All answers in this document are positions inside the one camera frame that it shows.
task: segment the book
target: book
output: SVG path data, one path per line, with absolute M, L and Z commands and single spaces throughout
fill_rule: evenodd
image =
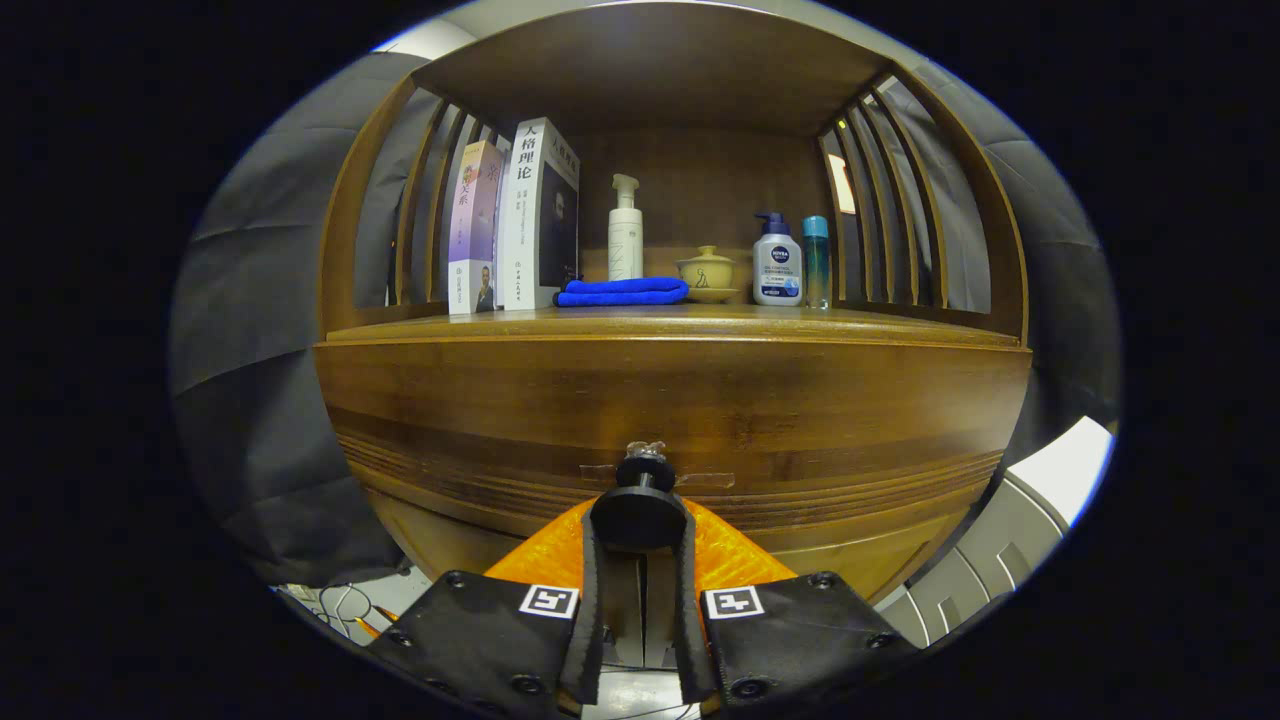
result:
M 547 118 L 525 120 L 503 181 L 499 256 L 507 310 L 549 307 L 577 275 L 577 154 Z
M 449 220 L 449 314 L 492 313 L 500 277 L 495 213 L 502 152 L 488 141 L 462 150 Z

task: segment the blue towel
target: blue towel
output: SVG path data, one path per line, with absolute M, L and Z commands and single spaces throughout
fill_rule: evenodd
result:
M 563 292 L 556 293 L 556 305 L 671 305 L 687 295 L 689 283 L 680 278 L 635 278 L 605 283 L 570 281 Z

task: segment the lotion bottle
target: lotion bottle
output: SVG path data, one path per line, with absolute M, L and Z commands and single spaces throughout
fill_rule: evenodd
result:
M 640 181 L 621 173 L 613 174 L 618 206 L 609 210 L 609 281 L 644 277 L 644 225 L 636 210 L 636 188 Z
M 756 305 L 795 307 L 804 300 L 804 256 L 791 240 L 791 227 L 782 213 L 756 213 L 764 220 L 760 240 L 751 251 L 753 295 Z

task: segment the wooden shelf top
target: wooden shelf top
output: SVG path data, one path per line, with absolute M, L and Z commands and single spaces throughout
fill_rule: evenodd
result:
M 1020 350 L 1018 338 L 932 320 L 860 310 L 760 305 L 545 307 L 434 315 L 329 333 L 321 345 L 370 341 L 512 338 L 717 338 L 861 345 L 947 345 Z
M 566 136 L 686 127 L 814 137 L 893 63 L 746 8 L 600 5 L 438 58 L 417 81 L 509 133 L 547 115 Z

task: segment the orange plastic part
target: orange plastic part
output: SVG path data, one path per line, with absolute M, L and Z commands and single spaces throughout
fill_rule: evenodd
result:
M 582 515 L 595 498 L 561 512 L 494 564 L 486 578 L 582 589 Z
M 566 510 L 507 553 L 488 578 L 582 589 L 582 515 L 595 500 Z M 796 574 L 710 510 L 685 500 L 694 516 L 694 588 L 699 593 L 786 580 Z

